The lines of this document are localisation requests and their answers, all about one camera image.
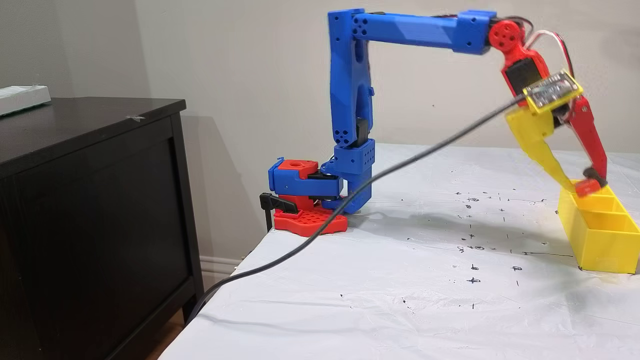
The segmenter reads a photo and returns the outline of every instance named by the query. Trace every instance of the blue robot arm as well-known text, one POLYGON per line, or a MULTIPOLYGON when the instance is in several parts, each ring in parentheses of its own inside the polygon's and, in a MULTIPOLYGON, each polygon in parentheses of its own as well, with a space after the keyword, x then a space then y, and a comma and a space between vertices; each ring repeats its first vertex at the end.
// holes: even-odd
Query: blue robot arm
MULTIPOLYGON (((328 13, 331 48, 331 116, 335 147, 333 157, 319 173, 333 178, 306 179, 295 170, 269 170, 269 184, 279 195, 309 195, 334 209, 342 201, 342 180, 348 192, 371 178, 375 162, 369 75, 369 41, 442 47, 457 53, 484 54, 490 48, 487 35, 495 12, 469 10, 456 17, 425 17, 392 13, 365 13, 364 9, 328 13), (331 184, 322 186, 323 181, 331 184)), ((346 213, 358 211, 371 198, 371 186, 353 199, 346 213)))

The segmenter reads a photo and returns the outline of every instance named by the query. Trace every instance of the baseboard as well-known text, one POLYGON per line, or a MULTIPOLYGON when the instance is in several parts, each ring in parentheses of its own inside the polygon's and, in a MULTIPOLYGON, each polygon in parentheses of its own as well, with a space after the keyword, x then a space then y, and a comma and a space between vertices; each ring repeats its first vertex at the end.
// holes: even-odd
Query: baseboard
POLYGON ((200 256, 200 266, 205 289, 226 278, 236 269, 241 260, 200 256))

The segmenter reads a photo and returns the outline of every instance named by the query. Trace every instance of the cabinet door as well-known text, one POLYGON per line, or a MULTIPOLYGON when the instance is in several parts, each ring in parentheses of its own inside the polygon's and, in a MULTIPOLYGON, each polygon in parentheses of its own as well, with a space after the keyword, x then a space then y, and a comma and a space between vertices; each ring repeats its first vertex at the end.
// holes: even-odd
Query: cabinet door
POLYGON ((50 359, 104 359, 189 275, 169 119, 16 177, 19 266, 50 359))

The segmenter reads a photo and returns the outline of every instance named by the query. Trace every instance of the dark wooden cabinet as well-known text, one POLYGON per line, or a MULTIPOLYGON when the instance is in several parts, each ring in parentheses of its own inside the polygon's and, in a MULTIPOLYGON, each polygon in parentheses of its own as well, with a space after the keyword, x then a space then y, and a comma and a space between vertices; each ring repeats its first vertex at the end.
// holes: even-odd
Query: dark wooden cabinet
POLYGON ((0 117, 0 359, 143 359, 203 293, 184 100, 0 117))

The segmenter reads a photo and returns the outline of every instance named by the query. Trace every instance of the black clamp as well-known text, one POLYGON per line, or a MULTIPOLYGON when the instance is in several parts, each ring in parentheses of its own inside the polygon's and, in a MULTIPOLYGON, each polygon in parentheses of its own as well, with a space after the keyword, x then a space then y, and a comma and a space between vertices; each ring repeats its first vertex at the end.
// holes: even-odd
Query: black clamp
POLYGON ((298 205, 295 202, 281 199, 272 193, 260 194, 260 207, 264 210, 264 216, 267 222, 267 232, 273 227, 271 221, 271 210, 280 209, 287 214, 297 214, 298 205))

